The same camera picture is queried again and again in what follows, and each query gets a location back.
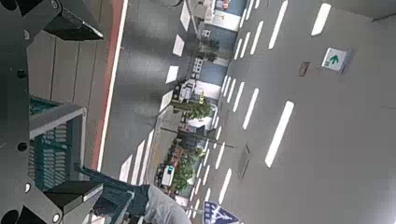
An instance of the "person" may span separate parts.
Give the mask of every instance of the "person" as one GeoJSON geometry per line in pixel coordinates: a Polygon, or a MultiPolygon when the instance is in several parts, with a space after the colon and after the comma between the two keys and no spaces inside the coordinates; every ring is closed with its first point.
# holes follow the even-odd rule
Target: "person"
{"type": "Polygon", "coordinates": [[[119,207],[117,203],[122,202],[123,193],[131,191],[134,198],[126,210],[130,217],[144,217],[152,224],[191,224],[184,209],[153,185],[134,186],[84,166],[76,168],[90,180],[104,185],[102,196],[93,207],[97,216],[112,217],[119,207]]]}

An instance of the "ceiling light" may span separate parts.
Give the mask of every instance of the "ceiling light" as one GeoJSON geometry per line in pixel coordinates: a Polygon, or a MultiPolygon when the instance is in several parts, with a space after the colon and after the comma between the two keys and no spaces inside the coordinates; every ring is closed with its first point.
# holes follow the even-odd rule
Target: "ceiling light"
{"type": "Polygon", "coordinates": [[[274,134],[273,141],[268,149],[268,154],[265,157],[265,163],[268,167],[271,167],[277,150],[279,148],[280,142],[282,141],[283,134],[285,133],[286,127],[288,126],[291,112],[293,111],[294,103],[287,101],[285,108],[283,109],[282,116],[280,117],[279,123],[274,134]]]}
{"type": "Polygon", "coordinates": [[[207,176],[209,175],[210,165],[207,165],[205,175],[204,175],[204,182],[203,185],[206,184],[207,176]]]}
{"type": "Polygon", "coordinates": [[[207,150],[207,146],[209,146],[209,139],[206,140],[204,151],[207,150]]]}
{"type": "Polygon", "coordinates": [[[216,170],[219,169],[219,167],[220,167],[221,158],[224,153],[224,148],[225,148],[225,142],[223,142],[223,144],[221,145],[221,148],[220,148],[218,160],[216,161],[216,170]]]}
{"type": "Polygon", "coordinates": [[[197,200],[197,202],[195,203],[195,211],[192,213],[192,217],[195,218],[195,216],[197,215],[197,209],[199,207],[199,199],[197,200]]]}
{"type": "Polygon", "coordinates": [[[225,176],[225,179],[224,179],[223,187],[221,188],[221,191],[220,191],[219,204],[222,204],[222,201],[224,200],[224,195],[225,195],[225,192],[227,191],[228,184],[230,184],[230,179],[231,179],[232,173],[233,173],[233,171],[231,170],[231,168],[228,169],[227,175],[225,176]]]}
{"type": "MultiPolygon", "coordinates": [[[[219,110],[216,109],[215,110],[215,115],[213,115],[213,118],[215,118],[218,115],[218,112],[219,112],[219,110]]],[[[212,125],[214,125],[214,124],[215,124],[215,119],[212,119],[212,125]]]]}
{"type": "Polygon", "coordinates": [[[239,49],[241,49],[241,45],[242,45],[242,38],[239,39],[238,45],[236,46],[235,55],[233,56],[234,60],[238,58],[238,53],[239,53],[239,49]]]}
{"type": "Polygon", "coordinates": [[[224,92],[225,83],[227,82],[228,76],[225,76],[223,85],[221,86],[221,92],[224,92]]]}
{"type": "Polygon", "coordinates": [[[137,184],[137,177],[139,175],[140,163],[142,161],[143,149],[145,147],[145,143],[146,140],[143,140],[143,142],[140,143],[139,147],[137,147],[136,156],[134,159],[134,172],[132,173],[132,180],[131,180],[132,185],[137,184]]]}
{"type": "Polygon", "coordinates": [[[198,172],[197,172],[197,177],[201,174],[201,169],[202,169],[202,163],[199,164],[198,172]]]}
{"type": "Polygon", "coordinates": [[[260,0],[256,0],[256,5],[254,6],[254,8],[258,8],[260,6],[260,0]]]}
{"type": "Polygon", "coordinates": [[[170,66],[168,76],[166,77],[165,84],[173,82],[177,79],[178,66],[170,66]]]}
{"type": "Polygon", "coordinates": [[[233,103],[233,112],[235,112],[236,109],[238,108],[239,100],[241,99],[241,95],[242,95],[242,91],[244,90],[244,87],[245,87],[245,82],[241,82],[241,84],[239,85],[238,93],[236,94],[235,103],[233,103]]]}
{"type": "Polygon", "coordinates": [[[191,215],[192,215],[192,210],[189,210],[189,214],[188,214],[189,219],[191,218],[191,215]]]}
{"type": "Polygon", "coordinates": [[[219,116],[216,117],[215,127],[214,128],[217,129],[218,125],[219,125],[219,116]]]}
{"type": "Polygon", "coordinates": [[[251,114],[252,114],[252,112],[253,112],[253,109],[254,109],[254,105],[256,104],[256,100],[257,100],[257,96],[259,95],[259,89],[255,89],[254,90],[254,92],[253,92],[253,95],[251,96],[251,100],[250,100],[250,104],[249,104],[249,106],[248,106],[248,109],[247,109],[247,114],[246,114],[246,116],[245,116],[245,121],[244,121],[244,125],[243,125],[243,128],[246,130],[247,129],[247,127],[248,127],[248,122],[250,121],[250,117],[251,117],[251,114]]]}
{"type": "Polygon", "coordinates": [[[216,140],[219,140],[221,134],[221,126],[218,128],[218,134],[216,135],[216,140]]]}
{"type": "Polygon", "coordinates": [[[251,9],[253,8],[253,2],[254,2],[254,0],[250,0],[250,4],[248,5],[248,9],[247,9],[247,18],[246,18],[246,20],[248,20],[249,17],[250,17],[251,9]]]}
{"type": "Polygon", "coordinates": [[[242,28],[242,26],[244,25],[246,15],[247,15],[247,10],[245,9],[244,12],[242,13],[241,21],[239,22],[239,28],[242,28]]]}
{"type": "Polygon", "coordinates": [[[206,191],[205,202],[209,202],[210,191],[211,191],[210,188],[208,188],[207,191],[206,191]]]}
{"type": "Polygon", "coordinates": [[[256,35],[254,36],[253,40],[253,46],[251,47],[250,54],[253,55],[254,52],[256,51],[257,48],[257,43],[259,42],[260,34],[262,33],[262,25],[264,24],[264,21],[261,21],[259,23],[259,26],[257,27],[256,35]]]}
{"type": "Polygon", "coordinates": [[[228,77],[227,84],[225,85],[223,97],[225,97],[227,95],[228,87],[230,86],[230,81],[231,81],[231,77],[228,77]]]}
{"type": "Polygon", "coordinates": [[[247,32],[247,37],[245,38],[244,47],[242,47],[241,58],[245,56],[245,51],[248,46],[248,39],[250,38],[250,32],[247,32]]]}
{"type": "Polygon", "coordinates": [[[173,91],[169,91],[163,96],[163,99],[161,100],[160,113],[163,112],[163,110],[171,103],[172,96],[173,91]]]}
{"type": "Polygon", "coordinates": [[[233,79],[233,83],[231,84],[230,93],[228,94],[227,104],[230,103],[231,97],[233,97],[233,88],[235,87],[236,78],[233,79]]]}
{"type": "Polygon", "coordinates": [[[311,35],[318,35],[323,31],[323,27],[326,23],[327,17],[329,16],[331,5],[323,3],[320,7],[317,19],[315,20],[314,28],[312,29],[311,35]]]}
{"type": "Polygon", "coordinates": [[[152,143],[153,135],[154,135],[154,130],[152,130],[148,134],[148,144],[146,145],[145,159],[143,159],[142,173],[140,174],[139,185],[142,185],[144,183],[144,180],[145,180],[146,169],[148,167],[149,153],[150,153],[150,150],[151,150],[151,143],[152,143]]]}
{"type": "Polygon", "coordinates": [[[194,192],[195,192],[195,187],[192,188],[192,192],[191,192],[191,195],[190,195],[190,202],[192,201],[192,198],[194,197],[194,192]]]}
{"type": "Polygon", "coordinates": [[[205,154],[204,166],[206,166],[207,158],[209,158],[209,152],[210,152],[210,149],[208,148],[207,151],[206,151],[206,154],[205,154]]]}
{"type": "Polygon", "coordinates": [[[132,155],[126,159],[126,161],[122,164],[120,169],[120,178],[119,181],[127,182],[129,176],[129,170],[131,169],[132,155]]]}
{"type": "Polygon", "coordinates": [[[288,1],[284,1],[282,3],[282,6],[280,7],[279,14],[277,15],[274,31],[271,36],[270,44],[268,45],[268,49],[274,48],[277,35],[279,34],[280,24],[282,24],[283,17],[285,16],[286,8],[288,8],[288,1]]]}
{"type": "Polygon", "coordinates": [[[198,179],[198,182],[197,182],[197,185],[195,186],[195,195],[198,194],[199,187],[201,186],[201,181],[202,181],[202,179],[199,178],[199,179],[198,179]]]}

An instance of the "ceiling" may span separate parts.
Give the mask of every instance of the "ceiling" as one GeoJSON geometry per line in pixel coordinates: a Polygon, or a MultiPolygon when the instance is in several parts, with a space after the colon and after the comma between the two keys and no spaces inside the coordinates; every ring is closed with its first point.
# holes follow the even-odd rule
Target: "ceiling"
{"type": "MultiPolygon", "coordinates": [[[[350,6],[361,3],[349,2],[350,6]]],[[[216,170],[219,146],[209,146],[212,169],[194,200],[202,201],[211,188],[210,200],[217,202],[227,170],[232,168],[222,205],[245,224],[393,224],[396,220],[396,18],[372,23],[370,18],[334,6],[323,33],[311,36],[320,4],[319,0],[289,1],[271,50],[268,43],[281,1],[253,8],[237,38],[251,32],[247,53],[232,61],[228,71],[236,78],[232,100],[227,104],[227,98],[220,99],[224,106],[219,113],[219,140],[236,148],[225,149],[216,170]],[[250,55],[260,21],[264,26],[258,47],[250,55]],[[320,66],[328,47],[353,52],[341,76],[320,66]],[[299,77],[303,62],[310,65],[305,77],[299,77]],[[241,81],[245,88],[233,112],[241,81]],[[255,88],[260,89],[258,101],[244,130],[255,88]],[[269,169],[264,159],[288,100],[295,107],[269,169]],[[252,159],[240,180],[236,169],[245,144],[252,159]]],[[[352,11],[376,17],[394,6],[379,9],[380,5],[352,11]]],[[[199,215],[194,223],[202,223],[199,215]]]]}

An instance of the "fluorescent light panel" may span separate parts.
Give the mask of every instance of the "fluorescent light panel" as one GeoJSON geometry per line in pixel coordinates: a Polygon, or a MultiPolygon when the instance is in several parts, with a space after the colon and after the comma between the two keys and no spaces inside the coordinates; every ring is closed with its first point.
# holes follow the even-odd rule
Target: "fluorescent light panel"
{"type": "Polygon", "coordinates": [[[224,148],[225,148],[225,142],[223,142],[223,144],[221,145],[221,148],[220,148],[218,160],[216,161],[216,170],[219,169],[219,167],[220,167],[222,155],[224,153],[224,148]]]}
{"type": "Polygon", "coordinates": [[[197,183],[197,185],[195,186],[195,195],[198,194],[199,187],[201,186],[201,181],[202,181],[202,179],[201,179],[201,178],[198,178],[198,183],[197,183]]]}
{"type": "Polygon", "coordinates": [[[189,31],[190,19],[191,19],[191,15],[189,9],[187,8],[186,2],[184,2],[183,9],[181,10],[180,21],[186,32],[189,31]]]}
{"type": "Polygon", "coordinates": [[[131,169],[132,155],[126,159],[120,169],[120,181],[128,181],[129,170],[131,169]]]}
{"type": "Polygon", "coordinates": [[[244,87],[245,87],[245,82],[241,82],[241,84],[239,85],[238,93],[236,94],[235,103],[233,103],[233,112],[235,112],[236,109],[238,108],[239,100],[241,99],[241,95],[242,95],[242,91],[244,90],[244,87]]]}
{"type": "Polygon", "coordinates": [[[227,104],[230,103],[231,97],[233,97],[233,88],[235,87],[236,78],[233,79],[233,83],[231,84],[230,93],[228,93],[227,104]]]}
{"type": "Polygon", "coordinates": [[[329,16],[331,5],[323,3],[320,7],[317,19],[315,20],[314,28],[312,29],[311,35],[318,35],[323,31],[323,27],[326,24],[327,17],[329,16]]]}
{"type": "Polygon", "coordinates": [[[216,117],[215,127],[214,128],[217,129],[218,125],[219,125],[219,116],[216,117]]]}
{"type": "Polygon", "coordinates": [[[168,76],[166,77],[165,84],[173,82],[177,79],[178,66],[169,66],[168,76]]]}
{"type": "Polygon", "coordinates": [[[241,49],[241,45],[242,45],[242,38],[239,39],[238,45],[236,46],[235,55],[233,56],[234,60],[236,60],[238,58],[238,53],[239,53],[239,50],[241,49]]]}
{"type": "Polygon", "coordinates": [[[145,180],[145,174],[146,174],[146,169],[148,167],[149,153],[151,150],[151,143],[152,143],[153,135],[154,135],[154,130],[152,130],[148,134],[148,144],[146,145],[145,159],[143,159],[142,173],[140,174],[139,185],[142,185],[145,180]]]}
{"type": "Polygon", "coordinates": [[[207,150],[207,146],[209,146],[209,139],[206,140],[204,151],[207,150]]]}
{"type": "Polygon", "coordinates": [[[204,166],[206,166],[207,159],[209,158],[209,152],[210,152],[210,149],[208,148],[207,151],[206,151],[206,154],[205,154],[204,166]]]}
{"type": "Polygon", "coordinates": [[[247,9],[245,8],[244,12],[242,13],[241,21],[239,22],[239,28],[242,28],[242,26],[244,25],[246,15],[247,15],[247,9]]]}
{"type": "Polygon", "coordinates": [[[246,20],[248,20],[250,18],[251,9],[253,9],[253,2],[254,2],[254,0],[250,0],[250,3],[248,5],[248,9],[247,9],[247,18],[246,18],[246,20]]]}
{"type": "Polygon", "coordinates": [[[283,134],[285,133],[286,127],[288,126],[291,113],[293,112],[294,103],[287,101],[285,108],[283,109],[282,116],[280,117],[279,123],[274,134],[274,138],[271,142],[270,148],[268,149],[267,156],[265,157],[265,164],[271,167],[274,162],[275,155],[279,149],[280,142],[282,141],[283,134]]]}
{"type": "Polygon", "coordinates": [[[260,6],[260,0],[256,0],[256,5],[254,5],[254,8],[257,9],[260,6]]]}
{"type": "Polygon", "coordinates": [[[181,57],[181,55],[183,54],[183,49],[184,41],[179,35],[176,35],[173,53],[176,54],[178,57],[181,57]]]}
{"type": "Polygon", "coordinates": [[[145,143],[146,140],[143,140],[143,142],[140,143],[139,147],[137,147],[136,159],[134,159],[134,172],[132,173],[132,180],[131,180],[132,185],[137,184],[137,177],[139,175],[140,162],[142,161],[143,148],[145,147],[145,143]]]}
{"type": "Polygon", "coordinates": [[[247,114],[245,116],[244,125],[242,126],[245,130],[248,127],[248,122],[250,121],[251,114],[253,113],[254,105],[256,104],[257,96],[259,95],[259,89],[255,89],[253,95],[251,96],[250,104],[247,109],[247,114]]]}
{"type": "Polygon", "coordinates": [[[190,195],[190,202],[192,201],[192,198],[194,197],[194,192],[195,192],[195,188],[192,188],[192,192],[190,195]]]}
{"type": "Polygon", "coordinates": [[[257,48],[257,43],[259,42],[260,34],[262,33],[262,25],[264,21],[260,21],[259,26],[257,27],[256,35],[254,36],[253,46],[251,47],[250,54],[253,55],[257,48]]]}
{"type": "Polygon", "coordinates": [[[205,202],[209,202],[210,192],[211,192],[211,190],[210,190],[210,188],[208,188],[208,189],[206,190],[205,202]]]}
{"type": "Polygon", "coordinates": [[[282,24],[283,17],[285,16],[286,9],[288,8],[288,3],[289,3],[288,1],[284,1],[282,3],[282,6],[280,7],[279,14],[277,15],[274,31],[273,31],[273,34],[271,36],[270,43],[268,45],[268,49],[273,49],[274,48],[274,45],[275,45],[275,42],[276,42],[276,39],[277,39],[277,35],[279,34],[280,25],[282,24]]]}
{"type": "Polygon", "coordinates": [[[224,88],[225,88],[225,84],[227,83],[228,80],[228,76],[225,76],[224,81],[223,81],[223,85],[221,86],[221,93],[224,92],[224,88]]]}
{"type": "Polygon", "coordinates": [[[205,175],[204,175],[204,182],[203,185],[206,184],[207,177],[209,176],[210,165],[207,165],[205,175]]]}
{"type": "Polygon", "coordinates": [[[247,32],[247,37],[245,38],[244,47],[242,47],[242,51],[241,51],[241,58],[245,56],[245,51],[247,50],[249,39],[250,39],[250,32],[247,32]]]}
{"type": "MultiPolygon", "coordinates": [[[[200,201],[199,201],[199,199],[197,200],[197,202],[195,203],[195,210],[198,210],[198,207],[199,207],[199,203],[200,203],[200,201]]],[[[192,213],[192,217],[195,217],[197,215],[197,212],[196,211],[194,211],[193,213],[192,213]]]]}
{"type": "Polygon", "coordinates": [[[163,99],[161,100],[160,113],[171,103],[172,96],[173,91],[169,91],[163,96],[163,99]]]}
{"type": "Polygon", "coordinates": [[[215,124],[215,122],[216,122],[216,116],[218,115],[218,112],[219,112],[219,110],[218,109],[216,109],[216,111],[215,111],[215,115],[213,116],[213,120],[212,120],[212,125],[214,125],[215,124]]]}
{"type": "Polygon", "coordinates": [[[233,173],[233,171],[231,170],[231,168],[228,169],[227,175],[225,176],[224,183],[223,183],[223,186],[220,191],[219,204],[222,204],[222,202],[224,200],[224,195],[225,195],[225,192],[227,191],[228,185],[230,184],[232,173],[233,173]]]}
{"type": "Polygon", "coordinates": [[[201,174],[201,169],[202,169],[202,163],[199,164],[197,177],[201,174]]]}
{"type": "Polygon", "coordinates": [[[223,97],[225,97],[227,95],[228,87],[230,86],[230,81],[231,81],[231,77],[228,77],[227,84],[225,85],[223,97]]]}

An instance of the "green arrow sign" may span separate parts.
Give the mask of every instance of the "green arrow sign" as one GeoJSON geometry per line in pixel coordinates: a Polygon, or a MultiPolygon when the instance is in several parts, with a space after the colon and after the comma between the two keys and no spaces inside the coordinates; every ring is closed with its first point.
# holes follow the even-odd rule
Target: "green arrow sign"
{"type": "Polygon", "coordinates": [[[330,58],[330,61],[332,62],[332,64],[335,64],[335,62],[339,62],[338,56],[337,56],[337,55],[332,56],[332,57],[330,58]]]}

